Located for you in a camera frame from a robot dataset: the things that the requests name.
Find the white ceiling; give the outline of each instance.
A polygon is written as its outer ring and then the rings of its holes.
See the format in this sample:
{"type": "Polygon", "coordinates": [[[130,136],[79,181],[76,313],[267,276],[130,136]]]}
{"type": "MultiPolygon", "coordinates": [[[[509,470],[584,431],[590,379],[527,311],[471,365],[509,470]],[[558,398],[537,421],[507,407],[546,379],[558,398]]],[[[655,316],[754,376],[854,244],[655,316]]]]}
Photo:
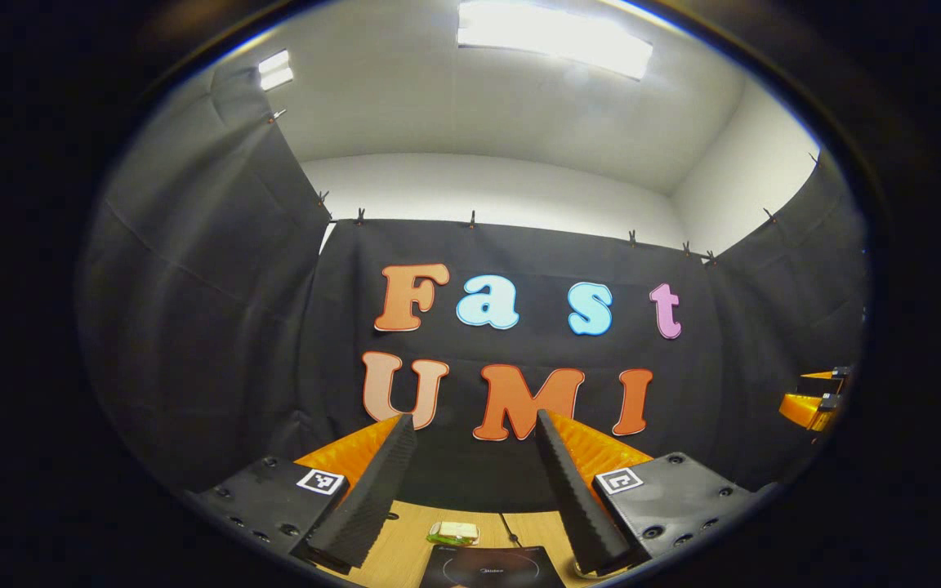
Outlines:
{"type": "Polygon", "coordinates": [[[673,193],[743,93],[739,67],[693,38],[596,0],[653,44],[641,82],[533,53],[457,48],[459,0],[339,0],[250,49],[290,52],[294,82],[268,92],[297,159],[380,153],[507,157],[673,193]]]}

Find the ceiling light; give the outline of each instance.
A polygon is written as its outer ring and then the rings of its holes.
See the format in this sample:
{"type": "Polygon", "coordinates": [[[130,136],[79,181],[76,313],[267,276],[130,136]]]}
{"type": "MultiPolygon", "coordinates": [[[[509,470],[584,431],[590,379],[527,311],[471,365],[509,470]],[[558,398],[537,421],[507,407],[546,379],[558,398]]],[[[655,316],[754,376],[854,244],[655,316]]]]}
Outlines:
{"type": "Polygon", "coordinates": [[[283,49],[261,62],[261,74],[288,65],[288,51],[283,49]]]}
{"type": "Polygon", "coordinates": [[[283,85],[283,83],[291,81],[292,79],[292,70],[290,68],[280,69],[277,71],[272,71],[267,75],[262,75],[261,77],[261,88],[264,90],[269,90],[271,88],[276,88],[277,86],[283,85]]]}
{"type": "Polygon", "coordinates": [[[594,65],[642,79],[653,45],[615,23],[531,4],[494,1],[459,6],[461,47],[520,49],[594,65]]]}

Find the white wall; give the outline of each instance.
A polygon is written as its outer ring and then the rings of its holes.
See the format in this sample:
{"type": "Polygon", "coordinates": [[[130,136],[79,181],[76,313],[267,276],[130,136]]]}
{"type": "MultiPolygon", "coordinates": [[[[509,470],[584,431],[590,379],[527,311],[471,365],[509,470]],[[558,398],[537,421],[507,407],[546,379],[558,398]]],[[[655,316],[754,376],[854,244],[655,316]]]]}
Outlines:
{"type": "Polygon", "coordinates": [[[783,107],[747,80],[728,126],[671,196],[692,251],[735,245],[794,197],[815,167],[818,144],[783,107]]]}
{"type": "Polygon", "coordinates": [[[333,219],[416,219],[515,225],[627,238],[680,249],[685,232],[669,198],[541,163],[498,157],[381,154],[300,163],[328,190],[333,219]]]}

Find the light blue letter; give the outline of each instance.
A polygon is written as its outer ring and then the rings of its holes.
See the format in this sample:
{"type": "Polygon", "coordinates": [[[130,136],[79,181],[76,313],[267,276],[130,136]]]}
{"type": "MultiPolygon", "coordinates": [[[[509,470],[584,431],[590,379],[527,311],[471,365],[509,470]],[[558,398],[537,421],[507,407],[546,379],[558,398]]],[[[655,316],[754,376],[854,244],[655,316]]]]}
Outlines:
{"type": "Polygon", "coordinates": [[[492,324],[495,328],[506,330],[518,324],[515,312],[515,285],[501,275],[479,275],[468,279],[463,290],[470,293],[456,305],[456,316],[472,327],[492,324]],[[481,291],[488,287],[487,294],[481,291]]]}
{"type": "Polygon", "coordinates": [[[612,292],[603,283],[580,282],[569,289],[569,327],[576,335],[602,335],[612,327],[612,292]]]}

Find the wooden table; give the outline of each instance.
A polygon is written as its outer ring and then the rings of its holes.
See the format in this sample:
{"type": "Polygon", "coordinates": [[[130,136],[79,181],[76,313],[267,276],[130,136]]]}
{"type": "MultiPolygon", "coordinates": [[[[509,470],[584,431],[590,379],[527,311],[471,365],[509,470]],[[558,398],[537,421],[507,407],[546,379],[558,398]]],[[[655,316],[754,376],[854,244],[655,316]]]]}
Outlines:
{"type": "MultiPolygon", "coordinates": [[[[465,510],[432,509],[429,506],[398,502],[391,506],[397,520],[388,520],[372,545],[369,556],[361,568],[352,568],[350,574],[330,572],[355,584],[369,588],[418,588],[434,546],[426,536],[430,526],[438,521],[455,521],[478,525],[481,536],[477,547],[517,547],[508,538],[507,530],[497,513],[471,513],[465,510]]],[[[546,554],[568,588],[580,588],[597,583],[585,580],[572,572],[572,546],[564,535],[557,511],[550,513],[513,513],[503,515],[511,532],[518,536],[523,547],[544,546],[546,554]]]]}

